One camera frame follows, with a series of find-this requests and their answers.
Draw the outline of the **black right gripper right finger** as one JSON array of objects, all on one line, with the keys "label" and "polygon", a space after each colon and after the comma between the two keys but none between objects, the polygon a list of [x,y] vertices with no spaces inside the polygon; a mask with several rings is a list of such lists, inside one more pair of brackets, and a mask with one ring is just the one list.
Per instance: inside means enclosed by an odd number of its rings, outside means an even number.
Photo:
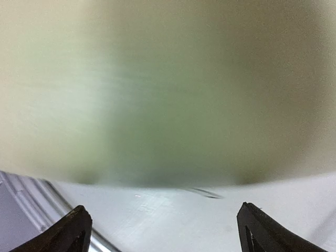
[{"label": "black right gripper right finger", "polygon": [[242,204],[237,224],[242,251],[324,251],[284,228],[252,203]]}]

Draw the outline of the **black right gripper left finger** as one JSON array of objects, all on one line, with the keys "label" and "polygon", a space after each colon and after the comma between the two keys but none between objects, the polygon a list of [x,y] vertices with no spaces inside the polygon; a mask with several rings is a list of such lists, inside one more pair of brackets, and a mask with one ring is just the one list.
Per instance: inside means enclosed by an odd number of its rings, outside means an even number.
[{"label": "black right gripper left finger", "polygon": [[46,231],[10,252],[88,252],[91,232],[92,218],[84,206],[78,205]]}]

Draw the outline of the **pale green hard-shell suitcase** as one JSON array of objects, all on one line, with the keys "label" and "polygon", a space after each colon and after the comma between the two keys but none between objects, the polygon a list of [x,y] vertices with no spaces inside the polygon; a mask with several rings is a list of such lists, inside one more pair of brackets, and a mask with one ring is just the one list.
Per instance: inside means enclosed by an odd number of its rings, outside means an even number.
[{"label": "pale green hard-shell suitcase", "polygon": [[1,170],[127,187],[335,168],[335,1],[1,1]]}]

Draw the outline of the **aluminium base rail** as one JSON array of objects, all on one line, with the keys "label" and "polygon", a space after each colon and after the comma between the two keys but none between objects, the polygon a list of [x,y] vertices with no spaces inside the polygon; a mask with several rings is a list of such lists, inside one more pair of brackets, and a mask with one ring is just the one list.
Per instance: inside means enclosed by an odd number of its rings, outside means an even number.
[{"label": "aluminium base rail", "polygon": [[89,251],[122,251],[110,241],[98,225],[98,214],[94,205],[84,199],[84,186],[74,183],[47,181],[1,171],[4,181],[15,202],[40,233],[50,228],[78,205],[83,205],[92,220]]}]

